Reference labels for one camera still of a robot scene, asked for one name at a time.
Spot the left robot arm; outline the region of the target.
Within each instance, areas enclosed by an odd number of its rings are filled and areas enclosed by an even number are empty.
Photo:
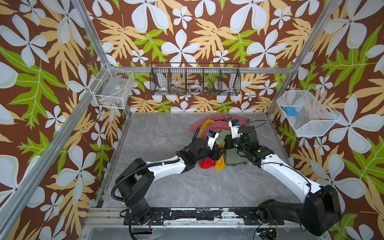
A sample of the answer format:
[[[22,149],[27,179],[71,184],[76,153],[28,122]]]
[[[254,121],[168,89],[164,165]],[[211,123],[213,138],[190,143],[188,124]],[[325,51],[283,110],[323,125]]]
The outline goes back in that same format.
[[[145,199],[153,182],[186,173],[207,158],[219,160],[221,155],[222,150],[217,144],[197,138],[182,150],[176,151],[175,156],[169,159],[157,162],[135,159],[115,180],[111,198],[122,202],[130,210],[133,220],[144,225],[153,215],[153,210]]]

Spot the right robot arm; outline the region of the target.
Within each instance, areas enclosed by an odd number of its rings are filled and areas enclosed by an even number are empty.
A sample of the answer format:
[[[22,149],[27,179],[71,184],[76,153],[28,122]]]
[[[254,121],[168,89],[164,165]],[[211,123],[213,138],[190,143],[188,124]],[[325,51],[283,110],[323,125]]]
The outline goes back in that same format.
[[[235,149],[254,166],[268,172],[300,200],[284,203],[269,199],[258,205],[258,219],[262,223],[289,221],[298,223],[315,236],[321,236],[342,219],[339,196],[331,185],[321,186],[299,173],[272,150],[261,146],[252,126],[230,127],[225,138],[226,149]]]

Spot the yellow cloth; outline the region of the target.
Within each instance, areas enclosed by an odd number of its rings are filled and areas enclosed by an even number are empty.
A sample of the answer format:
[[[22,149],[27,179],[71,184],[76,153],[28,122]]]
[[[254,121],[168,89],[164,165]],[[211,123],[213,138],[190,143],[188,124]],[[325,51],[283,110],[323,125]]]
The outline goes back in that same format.
[[[203,135],[203,132],[204,130],[207,129],[207,127],[211,124],[213,124],[215,121],[214,120],[206,120],[203,125],[201,126],[200,130],[199,130],[199,137],[201,138],[202,135]],[[223,170],[226,168],[226,164],[225,164],[225,158],[224,156],[221,156],[221,158],[219,160],[216,161],[216,166],[214,167],[216,170]]]

